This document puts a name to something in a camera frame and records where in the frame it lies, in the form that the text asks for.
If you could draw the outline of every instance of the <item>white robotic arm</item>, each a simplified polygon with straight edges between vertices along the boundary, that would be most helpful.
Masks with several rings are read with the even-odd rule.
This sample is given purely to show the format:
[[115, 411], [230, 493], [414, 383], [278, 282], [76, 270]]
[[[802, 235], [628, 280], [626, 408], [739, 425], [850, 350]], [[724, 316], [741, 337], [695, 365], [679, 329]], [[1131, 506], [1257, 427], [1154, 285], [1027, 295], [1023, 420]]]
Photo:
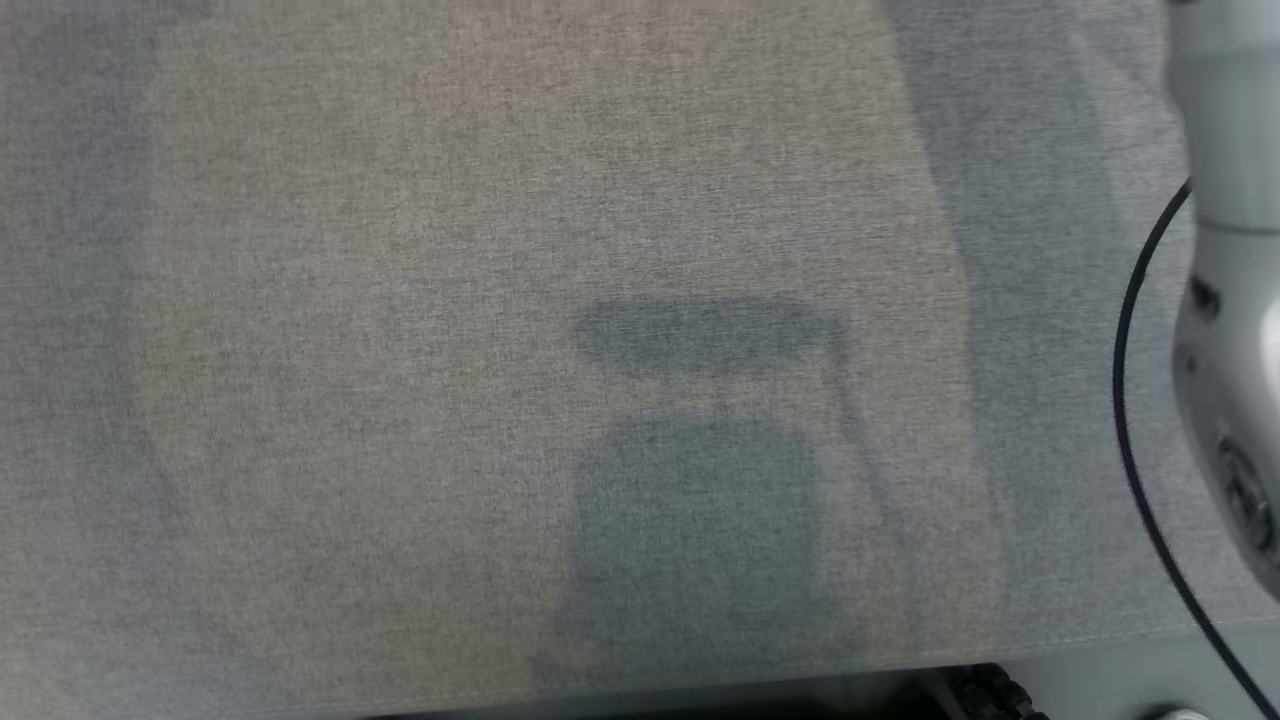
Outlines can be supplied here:
[[1197, 240], [1174, 341], [1192, 450], [1280, 597], [1280, 0], [1171, 1]]

